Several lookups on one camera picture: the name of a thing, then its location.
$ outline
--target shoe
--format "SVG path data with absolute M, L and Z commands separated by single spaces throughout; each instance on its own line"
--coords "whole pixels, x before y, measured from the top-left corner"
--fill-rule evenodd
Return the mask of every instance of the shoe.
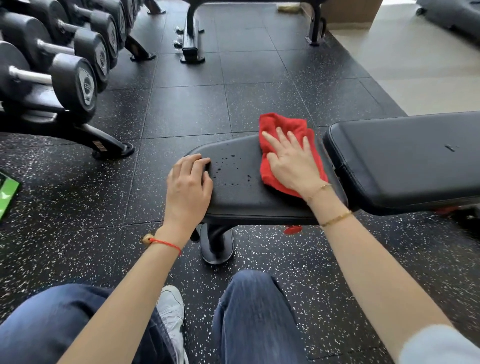
M 156 309 L 172 340 L 177 355 L 177 364 L 188 364 L 187 354 L 183 347 L 183 334 L 180 330 L 185 316 L 185 305 L 178 288 L 163 287 L 156 303 Z

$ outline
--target person's left hand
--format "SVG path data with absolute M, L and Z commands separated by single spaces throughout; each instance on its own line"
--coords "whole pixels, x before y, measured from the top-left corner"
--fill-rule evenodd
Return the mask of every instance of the person's left hand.
M 213 182 L 208 172 L 203 172 L 208 163 L 210 158 L 202 158 L 200 154 L 183 157 L 175 163 L 167 177 L 163 226 L 188 234 L 187 240 L 204 218 L 210 204 Z

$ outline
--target red towel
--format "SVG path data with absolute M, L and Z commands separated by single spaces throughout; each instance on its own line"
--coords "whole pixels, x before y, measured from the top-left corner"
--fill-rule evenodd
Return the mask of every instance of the red towel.
M 307 136 L 308 141 L 310 143 L 310 148 L 312 149 L 313 159 L 315 159 L 315 163 L 317 164 L 317 167 L 318 167 L 320 178 L 325 182 L 328 182 L 328 177 L 324 171 L 322 159 L 318 155 L 317 149 L 315 147 L 315 134 L 312 129 L 307 128 L 306 120 L 289 119 L 284 116 L 275 114 L 274 112 L 271 112 L 269 114 L 260 115 L 259 122 L 260 122 L 260 147 L 262 148 L 262 152 L 263 152 L 262 163 L 260 165 L 260 174 L 262 176 L 262 181 L 265 184 L 272 186 L 273 188 L 283 193 L 300 197 L 300 195 L 297 192 L 285 187 L 273 176 L 273 173 L 270 169 L 270 163 L 268 163 L 267 154 L 275 151 L 271 147 L 270 143 L 262 136 L 262 132 L 265 131 L 278 139 L 278 135 L 276 133 L 277 127 L 281 127 L 285 135 L 287 135 L 288 131 L 292 131 L 297 137 L 297 140 L 299 141 L 302 147 L 303 147 L 303 137 Z

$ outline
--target sleeve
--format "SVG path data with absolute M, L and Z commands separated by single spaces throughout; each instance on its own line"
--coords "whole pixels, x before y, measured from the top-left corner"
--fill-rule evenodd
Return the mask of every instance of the sleeve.
M 433 325 L 412 336 L 399 364 L 480 364 L 480 349 L 454 328 Z

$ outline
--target bracelet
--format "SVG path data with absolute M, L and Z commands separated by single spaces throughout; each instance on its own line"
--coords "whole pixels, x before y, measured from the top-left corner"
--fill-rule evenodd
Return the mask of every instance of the bracelet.
M 307 202 L 307 205 L 312 202 L 313 198 L 315 196 L 317 196 L 317 193 L 319 193 L 320 191 L 323 191 L 325 188 L 331 186 L 332 184 L 331 183 L 327 183 L 327 184 L 324 184 L 322 187 L 320 187 L 318 190 L 316 190 L 311 197 L 307 198 L 306 202 Z
M 325 228 L 329 225 L 333 225 L 339 221 L 342 221 L 344 218 L 347 218 L 348 216 L 352 215 L 352 212 L 349 211 L 349 212 L 346 212 L 345 214 L 342 214 L 340 216 L 337 216 L 336 218 L 333 218 L 331 220 L 328 220 L 325 224 L 321 224 L 320 227 L 321 228 Z
M 177 249 L 179 251 L 179 256 L 181 255 L 181 249 L 178 246 L 176 246 L 175 244 L 169 243 L 169 242 L 165 242 L 163 240 L 155 239 L 155 237 L 152 234 L 146 234 L 142 238 L 142 243 L 144 243 L 146 246 L 150 246 L 150 244 L 152 244 L 152 243 L 164 244 L 164 245 L 167 245 L 171 248 Z

